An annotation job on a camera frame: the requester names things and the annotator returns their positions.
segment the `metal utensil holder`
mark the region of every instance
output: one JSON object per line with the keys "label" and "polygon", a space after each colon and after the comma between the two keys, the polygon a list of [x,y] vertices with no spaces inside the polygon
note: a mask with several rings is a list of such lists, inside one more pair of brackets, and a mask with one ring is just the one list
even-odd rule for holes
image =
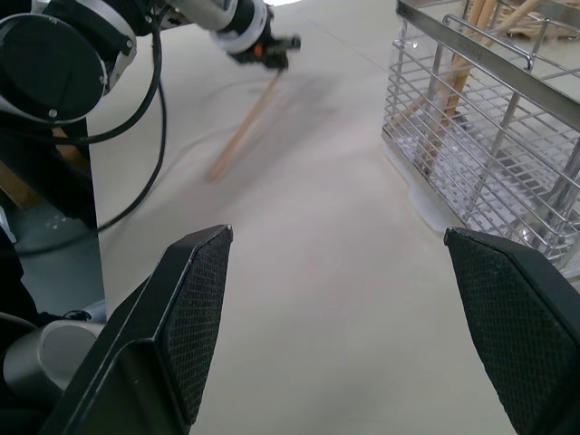
{"label": "metal utensil holder", "polygon": [[[545,18],[534,17],[543,22],[542,34],[515,44],[454,14],[432,16],[434,9],[441,16],[443,6],[461,15],[460,2],[397,4],[404,21],[393,43],[385,142],[466,227],[538,249],[575,280],[580,102],[567,90],[580,95],[580,42],[558,43],[576,45],[563,65],[553,60],[554,43],[544,35],[553,25],[580,29],[580,12],[546,1],[537,9]],[[513,9],[500,0],[496,16],[500,7]],[[493,45],[485,43],[490,40]],[[460,57],[470,65],[457,69]],[[469,68],[467,85],[456,92],[453,80]],[[459,96],[451,115],[450,95]]]}

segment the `beige tabletop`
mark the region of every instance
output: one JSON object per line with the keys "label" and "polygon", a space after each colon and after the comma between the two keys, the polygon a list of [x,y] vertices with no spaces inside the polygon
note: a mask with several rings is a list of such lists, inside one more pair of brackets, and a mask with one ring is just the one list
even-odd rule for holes
{"label": "beige tabletop", "polygon": [[[303,50],[217,184],[204,180],[272,73],[236,67],[195,27],[163,35],[168,155],[155,190],[101,235],[110,311],[185,234],[233,225],[227,294],[196,434],[514,433],[469,338],[442,235],[380,153],[393,3],[305,0],[275,29]],[[92,131],[124,121],[149,41]],[[98,219],[129,204],[158,153],[154,103],[92,146]]]}

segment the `robot wrist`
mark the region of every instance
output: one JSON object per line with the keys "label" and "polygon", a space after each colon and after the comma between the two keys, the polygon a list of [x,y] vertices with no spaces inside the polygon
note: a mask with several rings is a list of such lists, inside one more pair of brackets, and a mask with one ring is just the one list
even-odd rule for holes
{"label": "robot wrist", "polygon": [[211,39],[226,53],[242,53],[258,42],[269,21],[268,7],[262,0],[238,0],[232,21],[211,32]]}

